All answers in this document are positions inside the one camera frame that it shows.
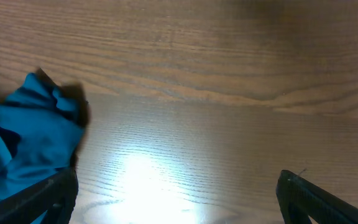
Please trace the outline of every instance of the teal fabric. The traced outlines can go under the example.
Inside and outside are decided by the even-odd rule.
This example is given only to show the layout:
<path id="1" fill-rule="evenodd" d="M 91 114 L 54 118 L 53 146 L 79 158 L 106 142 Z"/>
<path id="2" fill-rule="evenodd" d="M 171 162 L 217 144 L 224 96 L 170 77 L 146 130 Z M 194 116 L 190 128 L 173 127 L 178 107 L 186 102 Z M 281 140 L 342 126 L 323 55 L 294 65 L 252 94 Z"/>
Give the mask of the teal fabric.
<path id="1" fill-rule="evenodd" d="M 0 104 L 0 201 L 70 165 L 84 133 L 78 113 L 75 100 L 34 73 Z"/>

